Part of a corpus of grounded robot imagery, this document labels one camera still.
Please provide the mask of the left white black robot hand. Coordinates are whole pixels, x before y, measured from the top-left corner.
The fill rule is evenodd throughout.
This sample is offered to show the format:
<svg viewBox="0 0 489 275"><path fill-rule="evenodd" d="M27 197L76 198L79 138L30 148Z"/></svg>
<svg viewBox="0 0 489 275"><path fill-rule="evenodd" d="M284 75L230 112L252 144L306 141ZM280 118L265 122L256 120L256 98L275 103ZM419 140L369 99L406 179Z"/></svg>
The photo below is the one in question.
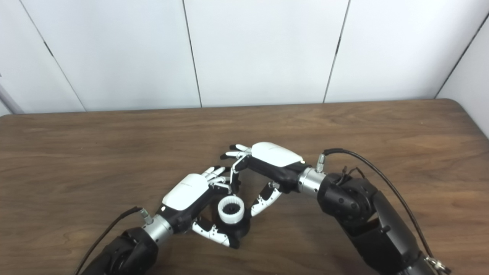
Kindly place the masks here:
<svg viewBox="0 0 489 275"><path fill-rule="evenodd" d="M220 245L238 249L239 230L245 224L245 206L231 188L230 179L224 176L227 167L210 167L201 174L186 175L161 200L156 211L154 225L146 231L160 243L170 235L184 234L189 230ZM218 219L210 221L201 216L215 197L218 203Z"/></svg>

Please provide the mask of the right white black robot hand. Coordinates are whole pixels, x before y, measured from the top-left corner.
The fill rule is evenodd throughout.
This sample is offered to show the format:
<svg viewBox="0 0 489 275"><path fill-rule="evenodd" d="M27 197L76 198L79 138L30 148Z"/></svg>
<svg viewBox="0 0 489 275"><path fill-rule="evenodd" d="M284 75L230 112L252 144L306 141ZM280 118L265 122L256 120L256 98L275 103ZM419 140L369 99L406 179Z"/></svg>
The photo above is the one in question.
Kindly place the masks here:
<svg viewBox="0 0 489 275"><path fill-rule="evenodd" d="M230 184L233 190L239 189L239 174L246 169L269 179L253 204L246 210L246 218L257 216L276 202L282 194L299 193L300 176L311 167L297 153L271 142L255 143L251 147L234 144L229 146L229 149L220 155L220 159L236 160L230 168Z"/></svg>

